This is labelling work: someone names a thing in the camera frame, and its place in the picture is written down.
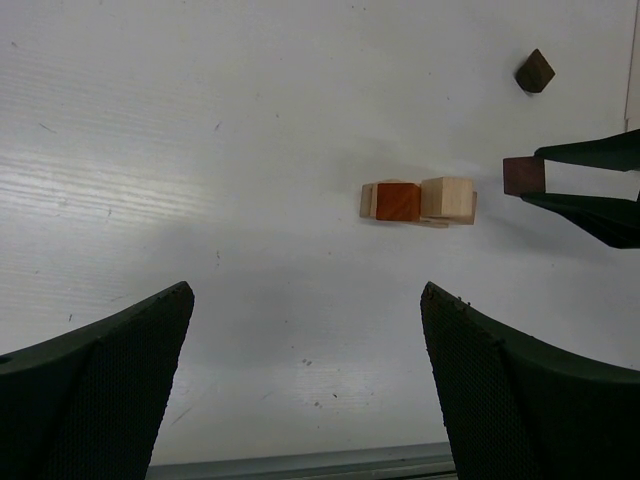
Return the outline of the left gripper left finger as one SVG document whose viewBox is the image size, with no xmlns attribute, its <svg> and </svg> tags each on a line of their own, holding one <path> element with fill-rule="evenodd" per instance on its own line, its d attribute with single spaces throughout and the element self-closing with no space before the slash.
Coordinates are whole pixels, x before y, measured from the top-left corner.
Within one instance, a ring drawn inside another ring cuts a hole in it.
<svg viewBox="0 0 640 480">
<path fill-rule="evenodd" d="M 144 478 L 194 303 L 179 282 L 2 355 L 2 478 Z"/>
</svg>

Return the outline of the dark brown house block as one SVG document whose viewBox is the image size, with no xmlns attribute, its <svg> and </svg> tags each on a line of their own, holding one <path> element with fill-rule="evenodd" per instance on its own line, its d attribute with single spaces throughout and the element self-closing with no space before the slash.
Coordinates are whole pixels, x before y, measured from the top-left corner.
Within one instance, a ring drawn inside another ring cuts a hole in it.
<svg viewBox="0 0 640 480">
<path fill-rule="evenodd" d="M 503 189 L 506 195 L 521 196 L 546 191 L 545 162 L 539 157 L 503 160 Z"/>
</svg>

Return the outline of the long light wood block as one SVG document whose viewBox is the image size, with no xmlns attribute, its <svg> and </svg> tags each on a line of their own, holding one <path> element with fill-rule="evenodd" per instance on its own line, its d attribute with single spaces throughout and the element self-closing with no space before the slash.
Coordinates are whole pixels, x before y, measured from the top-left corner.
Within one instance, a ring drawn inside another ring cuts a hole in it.
<svg viewBox="0 0 640 480">
<path fill-rule="evenodd" d="M 397 181 L 397 180 L 387 180 L 387 181 L 381 181 L 381 182 L 374 182 L 374 183 L 387 183 L 387 182 L 400 182 L 400 183 L 411 183 L 411 182 L 404 182 L 404 181 Z M 437 220 L 430 220 L 427 218 L 422 218 L 421 214 L 420 214 L 420 219 L 417 222 L 391 222 L 391 221 L 380 221 L 380 220 L 371 220 L 371 221 L 379 221 L 379 222 L 389 222 L 389 223 L 397 223 L 397 224 L 408 224 L 408 225 L 415 225 L 415 226 L 424 226 L 424 227 L 431 227 L 431 228 L 447 228 L 448 225 L 446 222 L 443 221 L 437 221 Z"/>
</svg>

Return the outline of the reddish brown wood prism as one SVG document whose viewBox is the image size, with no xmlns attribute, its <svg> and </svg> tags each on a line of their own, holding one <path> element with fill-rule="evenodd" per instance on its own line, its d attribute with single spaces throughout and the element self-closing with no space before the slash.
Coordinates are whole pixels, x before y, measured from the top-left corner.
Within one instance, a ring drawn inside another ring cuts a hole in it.
<svg viewBox="0 0 640 480">
<path fill-rule="evenodd" d="M 421 189 L 413 183 L 379 183 L 375 190 L 374 217 L 380 221 L 417 222 L 420 219 Z"/>
</svg>

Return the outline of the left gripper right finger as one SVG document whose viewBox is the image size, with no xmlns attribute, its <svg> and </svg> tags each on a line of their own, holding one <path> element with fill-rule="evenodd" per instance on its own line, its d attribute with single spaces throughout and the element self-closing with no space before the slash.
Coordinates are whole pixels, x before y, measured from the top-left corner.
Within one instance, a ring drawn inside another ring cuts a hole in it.
<svg viewBox="0 0 640 480">
<path fill-rule="evenodd" d="M 638 371 L 538 340 L 434 283 L 421 317 L 459 478 L 638 478 Z"/>
</svg>

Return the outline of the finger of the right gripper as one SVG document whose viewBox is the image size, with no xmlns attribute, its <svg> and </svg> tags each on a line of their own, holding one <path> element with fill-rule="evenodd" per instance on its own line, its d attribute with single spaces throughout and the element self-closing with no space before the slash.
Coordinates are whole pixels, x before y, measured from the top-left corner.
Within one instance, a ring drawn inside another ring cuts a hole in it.
<svg viewBox="0 0 640 480">
<path fill-rule="evenodd" d="M 639 248 L 639 202 L 619 198 L 531 192 L 531 205 L 558 214 L 609 247 Z"/>
<path fill-rule="evenodd" d="M 628 172 L 639 170 L 639 130 L 611 137 L 538 148 L 534 155 L 557 163 Z"/>
</svg>

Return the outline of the dark brown wood block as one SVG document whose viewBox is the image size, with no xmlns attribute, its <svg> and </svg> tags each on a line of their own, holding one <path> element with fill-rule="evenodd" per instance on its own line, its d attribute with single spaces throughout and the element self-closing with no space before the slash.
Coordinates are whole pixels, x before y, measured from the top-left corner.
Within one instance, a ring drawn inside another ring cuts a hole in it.
<svg viewBox="0 0 640 480">
<path fill-rule="evenodd" d="M 514 73 L 518 86 L 527 94 L 540 94 L 556 72 L 539 49 L 535 49 Z"/>
</svg>

